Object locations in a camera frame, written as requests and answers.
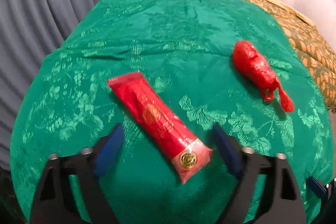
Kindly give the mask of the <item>red long snack wrapper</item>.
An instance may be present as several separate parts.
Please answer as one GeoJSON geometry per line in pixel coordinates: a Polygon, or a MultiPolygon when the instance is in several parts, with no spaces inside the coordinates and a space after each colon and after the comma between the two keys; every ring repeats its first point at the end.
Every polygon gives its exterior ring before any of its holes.
{"type": "Polygon", "coordinates": [[[182,184],[210,162],[213,150],[170,110],[141,72],[114,77],[107,84],[172,162],[182,184]]]}

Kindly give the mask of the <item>red knotted plastic bag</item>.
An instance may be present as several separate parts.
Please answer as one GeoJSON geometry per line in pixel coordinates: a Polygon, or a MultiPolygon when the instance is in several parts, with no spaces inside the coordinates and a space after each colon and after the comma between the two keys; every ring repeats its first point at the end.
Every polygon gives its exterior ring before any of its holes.
{"type": "Polygon", "coordinates": [[[286,113],[295,110],[294,102],[282,88],[276,72],[270,67],[265,56],[251,42],[246,40],[236,42],[232,59],[236,69],[257,86],[265,102],[273,101],[275,99],[274,91],[277,90],[282,110],[286,113]]]}

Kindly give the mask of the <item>orange floral bed quilt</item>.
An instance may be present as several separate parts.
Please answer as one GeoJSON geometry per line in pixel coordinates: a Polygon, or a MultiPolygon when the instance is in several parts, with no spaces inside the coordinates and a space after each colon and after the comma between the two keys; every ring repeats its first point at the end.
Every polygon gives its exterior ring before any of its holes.
{"type": "Polygon", "coordinates": [[[280,0],[244,0],[274,17],[299,59],[321,91],[329,110],[335,112],[335,52],[308,17],[280,0]]]}

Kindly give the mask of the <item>green satin tablecloth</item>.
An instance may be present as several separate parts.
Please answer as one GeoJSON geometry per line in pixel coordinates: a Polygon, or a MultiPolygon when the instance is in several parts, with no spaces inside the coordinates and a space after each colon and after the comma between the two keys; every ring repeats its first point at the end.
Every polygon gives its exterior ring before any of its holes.
{"type": "Polygon", "coordinates": [[[320,202],[306,189],[333,177],[334,143],[319,88],[274,17],[243,0],[100,0],[64,44],[48,55],[27,92],[11,138],[15,192],[29,217],[50,154],[73,155],[110,133],[125,139],[100,185],[121,223],[214,223],[236,180],[217,152],[187,183],[118,100],[107,81],[141,72],[159,97],[208,147],[225,132],[263,155],[287,155],[306,220],[320,202]],[[236,42],[265,56],[295,110],[265,102],[235,67],[236,42]]]}

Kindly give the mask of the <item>grey-blue curtain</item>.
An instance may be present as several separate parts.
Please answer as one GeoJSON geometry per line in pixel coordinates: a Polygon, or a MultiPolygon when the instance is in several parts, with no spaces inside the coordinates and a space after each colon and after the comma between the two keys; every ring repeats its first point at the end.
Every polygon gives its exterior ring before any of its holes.
{"type": "Polygon", "coordinates": [[[22,100],[46,55],[60,47],[98,0],[1,0],[1,167],[22,100]]]}

